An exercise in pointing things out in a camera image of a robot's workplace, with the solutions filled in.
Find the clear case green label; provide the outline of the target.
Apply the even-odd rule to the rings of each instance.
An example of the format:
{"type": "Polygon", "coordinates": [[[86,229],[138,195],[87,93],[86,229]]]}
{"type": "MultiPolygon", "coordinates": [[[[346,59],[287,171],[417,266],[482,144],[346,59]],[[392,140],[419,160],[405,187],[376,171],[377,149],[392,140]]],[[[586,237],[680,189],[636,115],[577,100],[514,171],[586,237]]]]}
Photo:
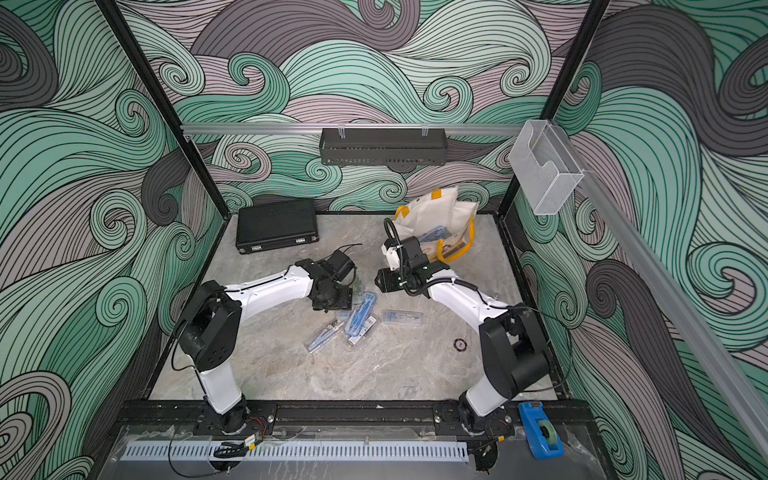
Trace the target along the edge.
{"type": "Polygon", "coordinates": [[[352,304],[358,305],[361,304],[363,301],[363,295],[364,295],[364,289],[360,282],[355,281],[352,284],[352,304]]]}

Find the white canvas bag yellow handles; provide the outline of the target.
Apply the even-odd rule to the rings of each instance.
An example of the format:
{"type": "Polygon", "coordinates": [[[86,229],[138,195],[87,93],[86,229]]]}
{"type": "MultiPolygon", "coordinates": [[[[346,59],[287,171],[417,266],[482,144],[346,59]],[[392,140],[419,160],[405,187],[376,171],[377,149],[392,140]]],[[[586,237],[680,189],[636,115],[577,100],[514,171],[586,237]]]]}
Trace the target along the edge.
{"type": "Polygon", "coordinates": [[[475,217],[479,204],[458,199],[458,188],[433,190],[397,209],[393,222],[401,239],[418,237],[437,226],[450,236],[444,240],[419,243],[430,261],[451,263],[464,256],[475,240],[475,217]]]}

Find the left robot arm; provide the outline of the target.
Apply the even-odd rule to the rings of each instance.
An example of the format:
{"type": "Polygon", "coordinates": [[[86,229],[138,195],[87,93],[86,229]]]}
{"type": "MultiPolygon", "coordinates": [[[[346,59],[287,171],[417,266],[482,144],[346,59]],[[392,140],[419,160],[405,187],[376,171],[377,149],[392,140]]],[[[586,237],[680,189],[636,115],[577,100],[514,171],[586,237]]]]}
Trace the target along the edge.
{"type": "Polygon", "coordinates": [[[315,311],[347,310],[353,286],[345,279],[356,265],[337,249],[320,260],[299,260],[267,277],[240,284],[211,280],[195,291],[184,307],[178,345],[191,360],[207,412],[225,434],[240,432],[249,417],[247,400],[236,380],[230,357],[240,325],[284,303],[307,298],[315,311]]]}

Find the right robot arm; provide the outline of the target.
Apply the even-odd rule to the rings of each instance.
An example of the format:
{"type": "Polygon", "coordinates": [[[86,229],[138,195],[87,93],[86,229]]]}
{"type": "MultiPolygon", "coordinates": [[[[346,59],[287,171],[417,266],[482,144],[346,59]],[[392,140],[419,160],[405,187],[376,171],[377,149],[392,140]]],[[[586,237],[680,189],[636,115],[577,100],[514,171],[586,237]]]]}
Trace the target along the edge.
{"type": "Polygon", "coordinates": [[[415,238],[388,239],[382,252],[388,266],[375,279],[381,292],[434,300],[478,334],[483,376],[459,397],[467,431],[481,432],[489,416],[549,373],[551,352],[531,308],[482,293],[447,263],[429,260],[415,238]]]}

